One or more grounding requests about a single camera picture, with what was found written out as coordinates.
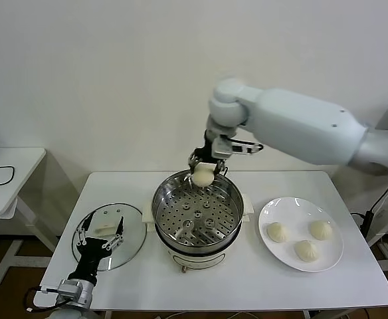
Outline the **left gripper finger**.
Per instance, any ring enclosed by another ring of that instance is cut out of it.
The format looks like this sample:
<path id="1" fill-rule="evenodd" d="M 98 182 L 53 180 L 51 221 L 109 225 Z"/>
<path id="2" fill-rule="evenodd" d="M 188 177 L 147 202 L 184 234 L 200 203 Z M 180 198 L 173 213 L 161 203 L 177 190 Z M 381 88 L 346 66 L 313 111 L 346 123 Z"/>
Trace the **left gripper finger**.
<path id="1" fill-rule="evenodd" d="M 90 227 L 90 224 L 92 222 L 93 215 L 94 215 L 93 212 L 87 214 L 87 216 L 85 216 L 85 218 L 83 218 L 83 220 L 81 220 L 79 226 L 77 226 L 77 228 L 76 228 L 76 234 L 77 234 L 76 246 L 77 247 L 82 246 L 82 245 L 86 245 L 86 234 L 87 234 L 89 227 Z"/>
<path id="2" fill-rule="evenodd" d="M 105 244 L 102 245 L 102 248 L 106 250 L 114 250 L 115 248 L 117 248 L 124 241 L 123 233 L 124 233 L 124 218 L 121 217 L 115 234 L 110 240 L 108 240 Z"/>

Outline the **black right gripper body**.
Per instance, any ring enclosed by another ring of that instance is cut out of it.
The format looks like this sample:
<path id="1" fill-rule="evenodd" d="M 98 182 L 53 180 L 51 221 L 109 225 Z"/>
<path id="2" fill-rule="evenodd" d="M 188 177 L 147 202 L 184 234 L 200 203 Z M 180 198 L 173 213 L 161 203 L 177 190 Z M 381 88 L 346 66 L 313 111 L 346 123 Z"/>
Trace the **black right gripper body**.
<path id="1" fill-rule="evenodd" d="M 218 163 L 219 159 L 212 156 L 213 141 L 207 137 L 207 132 L 204 133 L 204 145 L 202 148 L 195 149 L 195 162 L 203 163 Z"/>

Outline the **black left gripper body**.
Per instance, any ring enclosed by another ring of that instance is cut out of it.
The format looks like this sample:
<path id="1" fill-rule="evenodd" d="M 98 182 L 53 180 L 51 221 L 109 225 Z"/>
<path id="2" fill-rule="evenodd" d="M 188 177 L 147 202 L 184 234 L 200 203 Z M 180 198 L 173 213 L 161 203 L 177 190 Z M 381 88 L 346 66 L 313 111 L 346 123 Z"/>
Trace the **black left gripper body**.
<path id="1" fill-rule="evenodd" d="M 80 260 L 75 271 L 70 273 L 67 279 L 97 283 L 98 265 L 102 259 L 111 255 L 111 250 L 108 250 L 106 246 L 107 240 L 87 237 L 86 244 L 77 248 L 80 253 Z"/>

